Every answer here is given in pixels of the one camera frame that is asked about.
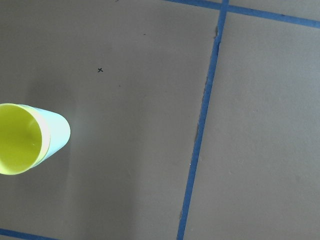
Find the yellow plastic cup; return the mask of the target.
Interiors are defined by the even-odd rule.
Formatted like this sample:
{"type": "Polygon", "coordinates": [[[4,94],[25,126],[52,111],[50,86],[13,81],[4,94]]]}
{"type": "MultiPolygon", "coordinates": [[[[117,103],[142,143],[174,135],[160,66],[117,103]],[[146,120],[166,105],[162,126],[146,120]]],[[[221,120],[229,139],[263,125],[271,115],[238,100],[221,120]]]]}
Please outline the yellow plastic cup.
{"type": "Polygon", "coordinates": [[[49,125],[33,107],[0,105],[0,173],[17,175],[39,163],[50,146],[49,125]]]}

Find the light green plastic cup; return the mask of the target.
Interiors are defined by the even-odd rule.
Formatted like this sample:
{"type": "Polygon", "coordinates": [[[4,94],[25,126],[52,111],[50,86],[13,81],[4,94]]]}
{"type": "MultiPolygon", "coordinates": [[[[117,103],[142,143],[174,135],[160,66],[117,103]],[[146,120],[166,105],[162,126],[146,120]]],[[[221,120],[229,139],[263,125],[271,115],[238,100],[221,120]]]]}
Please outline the light green plastic cup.
{"type": "Polygon", "coordinates": [[[37,162],[39,165],[67,144],[70,139],[71,128],[68,121],[62,115],[37,107],[34,109],[44,119],[49,136],[49,143],[45,155],[37,162]]]}

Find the brown paper table cover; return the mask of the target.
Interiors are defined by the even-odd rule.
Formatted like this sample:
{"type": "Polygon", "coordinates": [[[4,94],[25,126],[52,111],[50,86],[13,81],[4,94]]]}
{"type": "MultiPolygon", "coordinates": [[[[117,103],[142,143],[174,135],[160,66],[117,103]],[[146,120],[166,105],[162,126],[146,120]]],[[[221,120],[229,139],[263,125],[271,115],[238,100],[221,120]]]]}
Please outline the brown paper table cover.
{"type": "Polygon", "coordinates": [[[3,240],[317,240],[317,0],[3,0],[0,100],[67,145],[0,177],[3,240]]]}

